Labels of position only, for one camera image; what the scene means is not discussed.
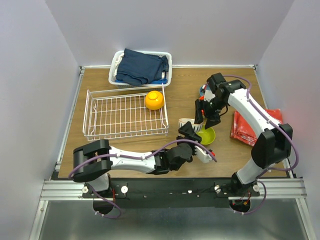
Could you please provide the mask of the white black striped bowl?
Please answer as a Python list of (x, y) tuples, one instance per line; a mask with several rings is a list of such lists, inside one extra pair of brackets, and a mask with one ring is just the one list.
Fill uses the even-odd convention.
[(191, 124), (191, 127), (193, 129), (193, 131), (195, 133), (198, 133), (202, 127), (203, 127), (203, 123), (195, 123), (195, 119), (194, 118), (180, 118), (178, 120), (178, 125), (179, 125), (179, 128), (183, 127), (184, 125), (186, 125), (187, 123), (190, 123)]

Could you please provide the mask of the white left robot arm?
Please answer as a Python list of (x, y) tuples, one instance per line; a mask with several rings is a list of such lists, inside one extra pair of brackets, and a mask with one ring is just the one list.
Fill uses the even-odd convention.
[(73, 150), (73, 170), (69, 178), (75, 183), (86, 183), (101, 198), (111, 191), (111, 170), (136, 171), (144, 174), (163, 175), (177, 171), (193, 161), (196, 147), (202, 138), (193, 130), (190, 122), (178, 129), (180, 134), (173, 143), (149, 152), (125, 151), (110, 146), (107, 139), (100, 139)]

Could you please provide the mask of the blue bowl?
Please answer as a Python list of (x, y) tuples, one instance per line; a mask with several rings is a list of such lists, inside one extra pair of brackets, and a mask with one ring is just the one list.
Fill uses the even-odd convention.
[(206, 92), (206, 85), (204, 84), (199, 88), (199, 95), (202, 97), (205, 95), (205, 92)]

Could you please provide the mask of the yellow orange bowl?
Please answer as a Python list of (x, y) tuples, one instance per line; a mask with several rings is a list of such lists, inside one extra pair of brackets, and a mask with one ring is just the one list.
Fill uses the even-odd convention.
[(149, 110), (159, 110), (161, 109), (164, 104), (164, 96), (161, 92), (153, 90), (150, 91), (146, 96), (145, 96), (145, 106)]

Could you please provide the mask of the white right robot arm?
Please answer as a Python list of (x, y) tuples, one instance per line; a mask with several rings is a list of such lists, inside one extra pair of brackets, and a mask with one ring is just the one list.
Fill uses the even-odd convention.
[(244, 78), (226, 81), (224, 75), (215, 73), (206, 82), (211, 96), (208, 100), (195, 101), (195, 124), (205, 123), (207, 129), (213, 127), (221, 122), (221, 110), (233, 107), (257, 137), (249, 161), (230, 180), (230, 191), (241, 196), (258, 177), (274, 170), (276, 164), (291, 155), (293, 129), (272, 117), (254, 100)]

